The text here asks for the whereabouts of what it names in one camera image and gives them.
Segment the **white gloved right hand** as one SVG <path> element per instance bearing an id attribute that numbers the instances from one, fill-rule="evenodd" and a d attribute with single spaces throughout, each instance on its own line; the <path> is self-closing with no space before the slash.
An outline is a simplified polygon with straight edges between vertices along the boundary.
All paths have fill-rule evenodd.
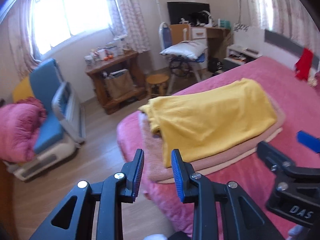
<path id="1" fill-rule="evenodd" d="M 308 234 L 308 229 L 301 226 L 296 225 L 288 231 L 287 240 L 304 240 Z"/>

